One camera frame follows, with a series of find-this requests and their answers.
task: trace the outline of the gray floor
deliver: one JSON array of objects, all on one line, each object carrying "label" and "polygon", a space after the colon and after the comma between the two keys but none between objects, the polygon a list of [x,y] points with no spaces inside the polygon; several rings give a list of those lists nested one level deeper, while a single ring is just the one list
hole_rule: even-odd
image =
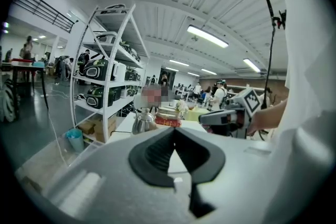
[{"label": "gray floor", "polygon": [[[47,100],[50,117],[57,135],[60,136],[72,128],[70,99],[64,95],[69,95],[70,83],[62,82],[55,85],[55,81],[51,77],[47,77],[45,83],[46,92],[49,94]],[[86,93],[91,87],[76,85],[75,93]],[[31,98],[21,99],[19,119],[12,123],[0,123],[2,143],[12,159],[14,169],[19,168],[35,153],[55,140],[55,134],[47,113],[48,110],[44,98],[40,97],[41,94],[43,94],[41,82],[38,81],[35,83],[35,94],[32,94]],[[82,108],[76,108],[78,121],[89,114],[90,112]]]}]

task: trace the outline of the ceiling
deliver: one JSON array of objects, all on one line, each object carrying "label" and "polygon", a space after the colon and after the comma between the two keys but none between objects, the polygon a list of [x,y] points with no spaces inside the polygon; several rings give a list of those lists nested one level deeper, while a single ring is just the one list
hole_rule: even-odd
[{"label": "ceiling", "polygon": [[[56,36],[46,32],[40,28],[34,27],[30,24],[27,24],[21,20],[18,20],[14,17],[8,17],[7,22],[9,23],[8,33],[13,34],[19,37],[27,38],[28,36],[31,36],[33,39],[37,38],[38,40],[35,41],[37,43],[42,43],[45,45],[52,46]],[[60,38],[58,45],[65,47],[67,41],[62,38]]]},{"label": "ceiling", "polygon": [[[136,3],[135,20],[152,56],[167,67],[206,76],[201,69],[230,76],[255,77],[243,62],[249,58],[260,69],[268,66],[272,26],[266,0],[76,0],[88,14],[92,3]],[[275,14],[286,9],[284,0],[270,0]],[[192,24],[229,43],[221,48],[187,32]],[[189,67],[172,64],[174,59]],[[276,31],[272,54],[273,73],[286,72],[285,32]]]}]

